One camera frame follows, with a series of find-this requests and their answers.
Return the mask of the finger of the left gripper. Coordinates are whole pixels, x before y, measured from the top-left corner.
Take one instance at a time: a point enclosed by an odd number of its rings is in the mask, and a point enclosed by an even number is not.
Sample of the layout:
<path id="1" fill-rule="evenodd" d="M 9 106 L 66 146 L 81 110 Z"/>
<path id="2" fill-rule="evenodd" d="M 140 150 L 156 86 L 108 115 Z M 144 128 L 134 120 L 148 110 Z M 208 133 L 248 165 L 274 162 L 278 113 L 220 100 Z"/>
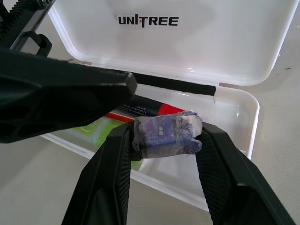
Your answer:
<path id="1" fill-rule="evenodd" d="M 53 6 L 53 0 L 18 0 L 10 10 L 0 2 L 0 47 L 20 52 L 32 39 L 39 47 L 36 55 L 47 57 L 52 43 L 36 30 Z"/>
<path id="2" fill-rule="evenodd" d="M 130 100 L 130 72 L 0 52 L 0 141 L 86 126 Z"/>

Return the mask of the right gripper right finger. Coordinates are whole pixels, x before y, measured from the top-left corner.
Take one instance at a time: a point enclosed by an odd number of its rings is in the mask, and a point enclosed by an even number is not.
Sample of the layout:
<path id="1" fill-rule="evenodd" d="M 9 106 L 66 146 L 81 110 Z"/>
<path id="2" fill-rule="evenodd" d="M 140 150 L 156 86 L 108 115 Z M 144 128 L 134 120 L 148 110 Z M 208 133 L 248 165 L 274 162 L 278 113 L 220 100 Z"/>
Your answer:
<path id="1" fill-rule="evenodd" d="M 215 125 L 203 123 L 196 154 L 199 179 L 215 225 L 293 225 L 258 167 Z"/>

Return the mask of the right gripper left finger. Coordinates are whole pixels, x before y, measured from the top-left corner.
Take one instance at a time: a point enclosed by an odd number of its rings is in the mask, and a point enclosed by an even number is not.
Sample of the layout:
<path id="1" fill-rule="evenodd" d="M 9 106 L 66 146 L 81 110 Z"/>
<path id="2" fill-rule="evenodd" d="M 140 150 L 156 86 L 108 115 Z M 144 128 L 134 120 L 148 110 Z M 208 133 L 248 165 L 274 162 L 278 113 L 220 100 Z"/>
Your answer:
<path id="1" fill-rule="evenodd" d="M 82 170 L 69 203 L 71 225 L 125 225 L 128 217 L 134 124 L 114 128 Z"/>

